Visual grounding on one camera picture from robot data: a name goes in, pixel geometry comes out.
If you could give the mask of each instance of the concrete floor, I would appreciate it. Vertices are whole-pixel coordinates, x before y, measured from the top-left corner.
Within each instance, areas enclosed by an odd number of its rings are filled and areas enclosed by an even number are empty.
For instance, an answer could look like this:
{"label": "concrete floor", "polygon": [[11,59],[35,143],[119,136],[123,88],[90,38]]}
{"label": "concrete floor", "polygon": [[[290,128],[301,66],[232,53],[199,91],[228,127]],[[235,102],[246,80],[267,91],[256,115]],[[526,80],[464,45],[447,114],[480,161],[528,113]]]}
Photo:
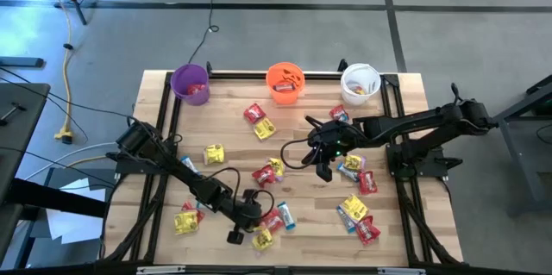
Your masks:
{"label": "concrete floor", "polygon": [[[208,3],[209,0],[110,0]],[[394,0],[395,4],[546,6],[552,0]],[[215,3],[383,4],[384,0],[215,0]],[[204,9],[88,9],[82,26],[74,10],[69,78],[73,101],[131,112],[146,69],[176,69],[190,57],[207,26]],[[421,72],[431,107],[449,103],[449,85],[463,97],[486,104],[491,115],[516,102],[525,89],[550,74],[552,19],[547,13],[398,12],[398,31],[408,72]],[[341,58],[396,72],[385,11],[215,10],[213,24],[195,62],[215,69],[266,70],[291,61],[309,71],[334,71]],[[46,60],[41,70],[14,70],[64,96],[61,61],[66,38],[61,11],[47,7],[0,7],[0,53]],[[89,133],[86,145],[113,141],[126,126],[121,118],[74,109]],[[28,150],[55,159],[83,147],[81,134],[67,146],[53,140],[64,115],[47,103]],[[463,137],[445,146],[464,159],[451,172],[453,208],[466,262],[475,266],[549,272],[552,216],[512,219],[505,210],[525,190],[498,130]],[[84,153],[82,157],[100,154]],[[27,157],[18,175],[44,165]],[[110,163],[90,163],[106,167]]]}

